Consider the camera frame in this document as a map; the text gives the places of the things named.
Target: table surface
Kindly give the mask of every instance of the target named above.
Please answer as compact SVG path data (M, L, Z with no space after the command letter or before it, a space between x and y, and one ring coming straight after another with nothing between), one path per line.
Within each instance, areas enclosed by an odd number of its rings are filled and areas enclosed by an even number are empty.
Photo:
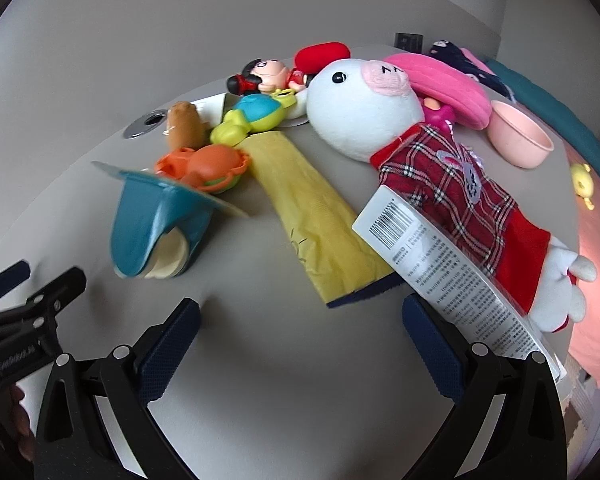
M369 46L353 55L382 59L394 52ZM223 91L224 79L176 100ZM3 298L0 308L24 300L68 267L82 267L87 290L58 317L62 346L81 360L134 343L148 326L162 323L181 298L191 297L202 306L203 327L150 409L197 476L401 478L452 407L438 394L402 326L407 285L328 310L252 178L222 196L251 217L215 215L200 256L183 275L172 280L115 275L109 235L122 184L90 161L150 168L167 149L161 131L130 140L122 132L113 134L36 198L0 244L0 270L24 258L32 278ZM378 186L375 170L337 153L309 124L286 134L353 209L362 210ZM550 132L554 152L535 170L504 161L484 132L458 126L456 134L483 157L487 173L532 222L577 249L569 167L555 134ZM570 333L568 328L550 335L561 357ZM47 377L48 367L22 381L34 427ZM138 471L110 408L102 409L123 463Z

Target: human hand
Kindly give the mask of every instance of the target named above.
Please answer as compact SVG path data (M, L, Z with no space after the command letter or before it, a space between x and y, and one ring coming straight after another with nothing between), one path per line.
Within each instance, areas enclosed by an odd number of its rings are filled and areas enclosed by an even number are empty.
M36 439L30 428L29 415L20 404L24 399L24 392L15 384L9 388L9 394L13 407L11 409L11 420L18 432L18 449L25 460L33 462L34 445Z

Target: green toy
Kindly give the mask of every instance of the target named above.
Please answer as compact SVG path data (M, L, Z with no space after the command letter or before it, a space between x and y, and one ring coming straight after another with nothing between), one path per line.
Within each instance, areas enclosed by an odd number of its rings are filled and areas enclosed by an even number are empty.
M291 89L276 90L270 95L246 95L229 110L212 131L213 144L237 146L251 133L272 130L285 120L285 109L296 104L296 93Z

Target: finger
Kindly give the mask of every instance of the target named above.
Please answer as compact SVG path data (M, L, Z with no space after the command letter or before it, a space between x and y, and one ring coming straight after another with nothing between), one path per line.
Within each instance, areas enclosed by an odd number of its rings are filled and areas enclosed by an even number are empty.
M11 394L11 399L13 399L13 402L20 402L22 399L24 399L24 392L16 384L11 385L11 387L9 388L9 392Z
M31 430L29 428L29 415L22 406L16 404L13 407L13 410L11 411L11 418L13 419L13 423L16 427L16 430L18 430L19 434L27 436L31 433Z
M20 440L18 441L18 449L20 450L20 454L25 460L33 462L35 445L36 439L33 437L33 434L30 434L29 436L23 436L20 438Z

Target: wall socket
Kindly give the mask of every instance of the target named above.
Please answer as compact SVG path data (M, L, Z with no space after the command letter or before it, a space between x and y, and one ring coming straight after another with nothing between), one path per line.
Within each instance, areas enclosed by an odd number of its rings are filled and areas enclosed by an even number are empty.
M394 47L406 50L407 52L422 54L422 35L396 32Z

